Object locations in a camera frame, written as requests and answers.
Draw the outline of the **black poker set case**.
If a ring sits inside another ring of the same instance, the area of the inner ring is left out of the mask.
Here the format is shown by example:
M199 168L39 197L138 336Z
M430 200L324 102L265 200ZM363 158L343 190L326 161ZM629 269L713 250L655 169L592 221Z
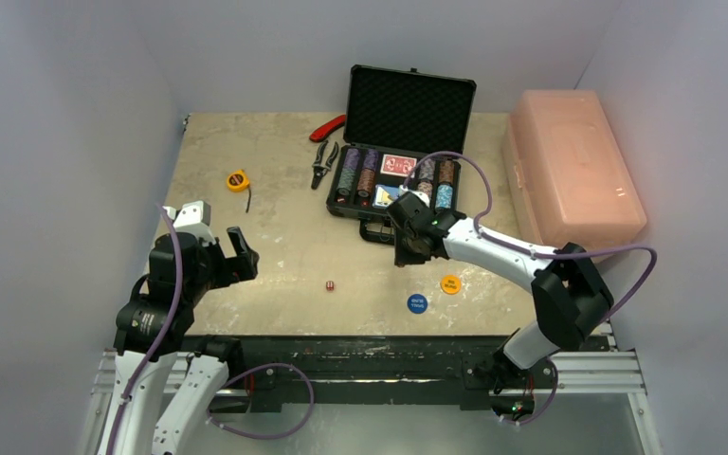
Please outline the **black poker set case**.
M438 163L453 160L456 163L452 207L459 195L460 163L449 153L461 154L469 125L477 84L470 79L435 76L411 70L394 70L356 64L350 72L346 105L344 143L333 168L331 187L326 208L336 217L356 220L362 240L392 245L394 234L387 208L372 206L376 185L400 188L410 181L416 190L417 172L425 160L435 161L433 195L430 204L435 209L438 184ZM337 181L349 148L360 151L352 191L349 196L337 194ZM364 156L369 149L379 153L373 191L369 198L356 194L356 184ZM379 172L383 154L410 156L417 164L407 177L385 175Z

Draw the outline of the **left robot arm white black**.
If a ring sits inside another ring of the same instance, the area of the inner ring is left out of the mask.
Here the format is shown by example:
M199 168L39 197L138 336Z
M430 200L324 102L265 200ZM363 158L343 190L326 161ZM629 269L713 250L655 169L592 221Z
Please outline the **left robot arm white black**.
M197 413L207 409L209 393L244 378L239 342L202 339L194 384L161 407L196 305L209 291L257 277L260 256L241 229L230 227L227 236L231 257L208 232L173 227L155 240L147 274L116 317L116 373L100 454L174 454L193 433Z

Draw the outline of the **brown poker chip stack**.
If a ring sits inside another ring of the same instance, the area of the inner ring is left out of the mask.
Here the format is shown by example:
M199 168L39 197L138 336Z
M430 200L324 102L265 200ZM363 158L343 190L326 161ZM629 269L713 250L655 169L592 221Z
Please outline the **brown poker chip stack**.
M453 160L442 160L438 163L438 184L453 186L455 183L456 163Z

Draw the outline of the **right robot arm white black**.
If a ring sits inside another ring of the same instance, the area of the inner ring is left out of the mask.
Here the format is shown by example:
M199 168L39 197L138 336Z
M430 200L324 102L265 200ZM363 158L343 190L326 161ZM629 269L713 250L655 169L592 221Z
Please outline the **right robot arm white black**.
M454 210L436 211L413 191L400 195L387 213L395 229L398 266L432 259L459 261L492 272L528 292L536 318L505 340L486 374L516 386L539 361L576 351L602 323L614 297L585 250L524 243Z

